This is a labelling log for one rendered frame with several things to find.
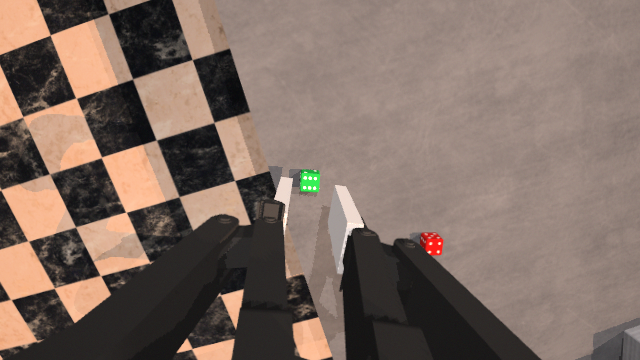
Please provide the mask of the red die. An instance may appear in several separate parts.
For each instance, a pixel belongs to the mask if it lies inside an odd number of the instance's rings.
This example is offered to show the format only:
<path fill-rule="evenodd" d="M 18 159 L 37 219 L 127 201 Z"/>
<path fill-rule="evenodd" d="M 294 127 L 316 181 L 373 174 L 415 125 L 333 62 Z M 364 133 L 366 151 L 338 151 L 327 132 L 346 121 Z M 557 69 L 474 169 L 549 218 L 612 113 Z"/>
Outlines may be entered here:
<path fill-rule="evenodd" d="M 429 252 L 430 255 L 441 255 L 443 239 L 437 233 L 422 233 L 420 245 Z"/>

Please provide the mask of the green die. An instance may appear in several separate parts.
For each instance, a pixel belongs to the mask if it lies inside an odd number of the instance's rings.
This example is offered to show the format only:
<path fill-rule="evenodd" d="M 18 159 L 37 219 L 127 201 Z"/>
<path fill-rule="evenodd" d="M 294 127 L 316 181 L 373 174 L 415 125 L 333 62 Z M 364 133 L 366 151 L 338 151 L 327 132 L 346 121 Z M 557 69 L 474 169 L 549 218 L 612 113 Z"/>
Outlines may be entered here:
<path fill-rule="evenodd" d="M 300 191 L 319 192 L 320 172 L 318 170 L 301 170 Z"/>

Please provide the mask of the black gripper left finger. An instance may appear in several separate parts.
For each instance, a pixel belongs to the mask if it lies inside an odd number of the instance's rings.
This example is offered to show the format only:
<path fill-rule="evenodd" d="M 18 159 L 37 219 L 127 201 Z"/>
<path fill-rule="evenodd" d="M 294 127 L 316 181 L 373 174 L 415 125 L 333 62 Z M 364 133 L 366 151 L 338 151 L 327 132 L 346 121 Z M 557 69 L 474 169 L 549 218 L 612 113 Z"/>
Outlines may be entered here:
<path fill-rule="evenodd" d="M 255 225 L 210 217 L 72 326 L 3 360 L 172 360 L 244 267 L 231 360 L 295 360 L 284 245 L 292 182 L 281 177 L 274 200 L 258 201 Z"/>

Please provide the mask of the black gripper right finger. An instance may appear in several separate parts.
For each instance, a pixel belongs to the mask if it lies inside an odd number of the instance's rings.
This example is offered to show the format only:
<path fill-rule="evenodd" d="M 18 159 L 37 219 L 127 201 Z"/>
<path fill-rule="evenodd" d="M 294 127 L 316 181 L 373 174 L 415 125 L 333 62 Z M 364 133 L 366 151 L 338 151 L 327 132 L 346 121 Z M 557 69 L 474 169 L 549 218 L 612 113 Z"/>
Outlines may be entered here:
<path fill-rule="evenodd" d="M 541 360 L 417 242 L 380 242 L 346 186 L 334 186 L 328 227 L 346 360 Z"/>

